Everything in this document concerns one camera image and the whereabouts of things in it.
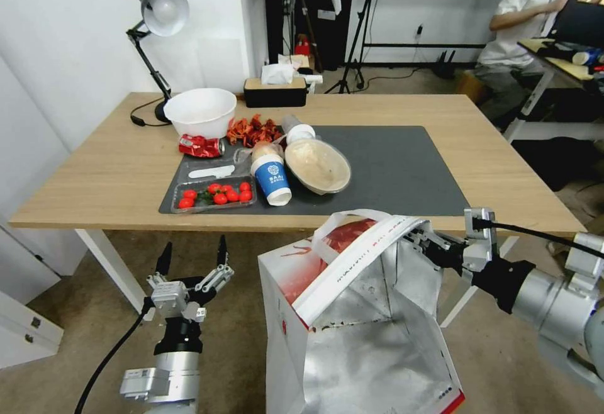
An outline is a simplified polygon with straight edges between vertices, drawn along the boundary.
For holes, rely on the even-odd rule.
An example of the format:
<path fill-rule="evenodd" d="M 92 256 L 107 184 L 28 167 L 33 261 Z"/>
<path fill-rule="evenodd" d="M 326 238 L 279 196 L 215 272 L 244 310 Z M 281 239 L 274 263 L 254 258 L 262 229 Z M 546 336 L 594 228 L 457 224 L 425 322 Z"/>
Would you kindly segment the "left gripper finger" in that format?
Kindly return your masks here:
<path fill-rule="evenodd" d="M 230 281 L 234 270 L 228 263 L 229 253 L 226 236 L 221 235 L 217 251 L 217 265 L 196 285 L 196 292 L 209 293 L 214 289 L 217 293 Z"/>
<path fill-rule="evenodd" d="M 151 288 L 155 288 L 160 283 L 168 281 L 167 275 L 172 259 L 172 242 L 168 242 L 164 250 L 157 259 L 154 272 L 147 276 L 147 282 Z"/>

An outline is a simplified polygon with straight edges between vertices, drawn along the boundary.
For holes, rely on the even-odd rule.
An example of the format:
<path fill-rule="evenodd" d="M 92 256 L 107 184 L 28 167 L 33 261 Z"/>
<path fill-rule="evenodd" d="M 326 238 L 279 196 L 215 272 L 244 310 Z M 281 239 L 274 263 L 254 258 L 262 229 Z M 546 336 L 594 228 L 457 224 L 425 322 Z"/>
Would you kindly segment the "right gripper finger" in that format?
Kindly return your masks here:
<path fill-rule="evenodd" d="M 453 269 L 460 277 L 467 276 L 473 285 L 473 273 L 463 266 L 463 253 L 467 247 L 466 243 L 450 243 L 445 249 L 436 243 L 429 243 L 423 254 L 437 267 Z"/>
<path fill-rule="evenodd" d="M 412 228 L 406 234 L 406 240 L 412 244 L 414 249 L 418 250 L 427 250 L 430 247 L 449 250 L 453 244 L 451 239 L 445 238 L 433 230 L 424 227 Z"/>

